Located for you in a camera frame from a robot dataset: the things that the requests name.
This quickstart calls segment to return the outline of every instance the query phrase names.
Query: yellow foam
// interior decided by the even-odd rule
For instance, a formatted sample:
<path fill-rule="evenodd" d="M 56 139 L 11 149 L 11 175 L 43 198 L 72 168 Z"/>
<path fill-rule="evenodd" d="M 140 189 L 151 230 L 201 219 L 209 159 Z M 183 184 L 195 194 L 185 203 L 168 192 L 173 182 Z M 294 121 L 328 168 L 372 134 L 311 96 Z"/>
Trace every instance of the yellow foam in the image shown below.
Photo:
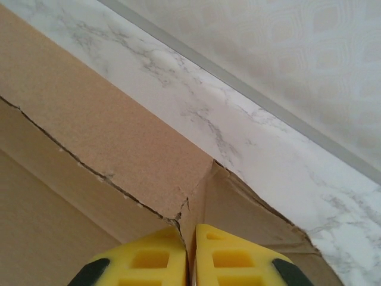
<path fill-rule="evenodd" d="M 198 225 L 196 239 L 197 286 L 287 286 L 271 264 L 286 256 L 210 225 Z"/>
<path fill-rule="evenodd" d="M 110 259 L 96 286 L 185 286 L 186 251 L 177 230 L 163 229 L 96 255 Z"/>

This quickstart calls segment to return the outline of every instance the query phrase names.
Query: patterned wallpaper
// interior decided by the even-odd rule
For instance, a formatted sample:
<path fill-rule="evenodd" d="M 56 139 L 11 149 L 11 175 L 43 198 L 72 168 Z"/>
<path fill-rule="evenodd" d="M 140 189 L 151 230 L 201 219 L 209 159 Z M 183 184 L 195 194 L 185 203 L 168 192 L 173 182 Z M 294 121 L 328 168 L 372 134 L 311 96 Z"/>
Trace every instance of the patterned wallpaper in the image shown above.
<path fill-rule="evenodd" d="M 381 0 L 119 0 L 381 170 Z"/>

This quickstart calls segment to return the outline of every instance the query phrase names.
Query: crease in cardboard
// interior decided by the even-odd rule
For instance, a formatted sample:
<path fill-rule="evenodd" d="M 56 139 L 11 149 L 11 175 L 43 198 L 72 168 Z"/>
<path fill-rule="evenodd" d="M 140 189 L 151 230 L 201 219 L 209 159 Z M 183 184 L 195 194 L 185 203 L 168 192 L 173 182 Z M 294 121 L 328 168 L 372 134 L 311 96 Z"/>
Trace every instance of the crease in cardboard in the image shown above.
<path fill-rule="evenodd" d="M 73 159 L 75 159 L 75 161 L 77 161 L 78 164 L 80 164 L 82 167 L 84 167 L 89 172 L 93 173 L 97 178 L 100 179 L 100 181 L 104 181 L 105 183 L 107 183 L 108 185 L 110 185 L 111 187 L 116 189 L 117 191 L 121 192 L 124 196 L 126 196 L 126 197 L 130 198 L 131 200 L 133 200 L 139 206 L 142 206 L 143 208 L 145 208 L 145 209 L 149 210 L 150 212 L 152 212 L 153 214 L 155 214 L 158 218 L 160 218 L 163 221 L 167 222 L 169 225 L 175 226 L 178 229 L 178 232 L 179 232 L 179 234 L 180 234 L 180 236 L 182 238 L 182 241 L 184 242 L 184 239 L 182 237 L 181 230 L 180 230 L 180 224 L 178 222 L 178 220 L 181 218 L 181 215 L 182 215 L 181 212 L 179 212 L 174 219 L 170 219 L 168 217 L 164 217 L 163 215 L 161 215 L 160 213 L 158 213 L 157 211 L 155 211 L 151 207 L 149 207 L 149 206 L 145 205 L 144 203 L 140 202 L 137 198 L 135 198 L 134 196 L 129 194 L 126 190 L 120 188 L 118 185 L 113 183 L 112 179 L 110 178 L 110 176 L 103 175 L 103 174 L 97 172 L 96 170 L 94 170 L 93 168 L 89 167 L 88 165 L 86 165 L 84 162 L 82 162 L 81 159 L 79 159 L 78 156 L 76 156 L 74 153 L 72 153 L 70 150 L 68 150 L 65 146 L 63 146 L 60 142 L 58 142 L 46 130 L 44 130 L 42 127 L 37 125 L 25 112 L 22 111 L 22 109 L 20 107 L 15 106 L 14 104 L 10 103 L 5 98 L 3 98 L 1 95 L 0 95 L 0 100 L 2 100 L 4 103 L 8 104 L 10 107 L 12 107 L 12 108 L 16 109 L 17 111 L 19 111 L 24 116 L 25 119 L 27 119 L 31 124 L 33 124 L 33 126 L 38 128 L 45 136 L 47 136 L 52 142 L 54 142 L 57 146 L 59 146 L 61 152 L 64 151 L 67 154 L 69 154 Z M 184 201 L 182 207 L 187 202 L 188 202 L 188 198 L 186 198 L 186 200 Z"/>
<path fill-rule="evenodd" d="M 183 203 L 182 203 L 181 206 L 180 206 L 180 211 L 175 215 L 174 219 L 176 219 L 176 220 L 181 219 L 181 217 L 182 217 L 182 212 L 183 212 L 183 208 L 184 208 L 185 205 L 187 205 L 188 210 L 190 210 L 190 209 L 189 209 L 189 197 L 186 197 L 186 198 L 185 198 L 185 200 L 183 201 Z"/>

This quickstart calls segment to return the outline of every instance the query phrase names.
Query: countertop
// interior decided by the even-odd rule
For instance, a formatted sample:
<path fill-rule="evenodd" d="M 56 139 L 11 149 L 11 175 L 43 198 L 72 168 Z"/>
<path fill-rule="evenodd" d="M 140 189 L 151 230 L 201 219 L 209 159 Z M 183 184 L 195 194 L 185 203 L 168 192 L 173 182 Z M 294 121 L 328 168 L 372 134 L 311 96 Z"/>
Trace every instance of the countertop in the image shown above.
<path fill-rule="evenodd" d="M 0 0 L 239 175 L 345 285 L 381 285 L 381 186 L 96 0 Z"/>

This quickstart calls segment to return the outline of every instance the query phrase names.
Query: cardboard box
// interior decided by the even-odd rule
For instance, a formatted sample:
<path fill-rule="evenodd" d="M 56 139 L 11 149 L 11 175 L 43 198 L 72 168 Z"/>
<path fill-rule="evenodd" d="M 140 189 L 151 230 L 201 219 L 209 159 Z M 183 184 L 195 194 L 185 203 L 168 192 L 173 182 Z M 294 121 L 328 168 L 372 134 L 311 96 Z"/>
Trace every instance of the cardboard box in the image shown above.
<path fill-rule="evenodd" d="M 94 254 L 167 225 L 193 266 L 200 222 L 341 285 L 236 175 L 3 6 L 0 39 L 1 285 L 65 285 Z"/>

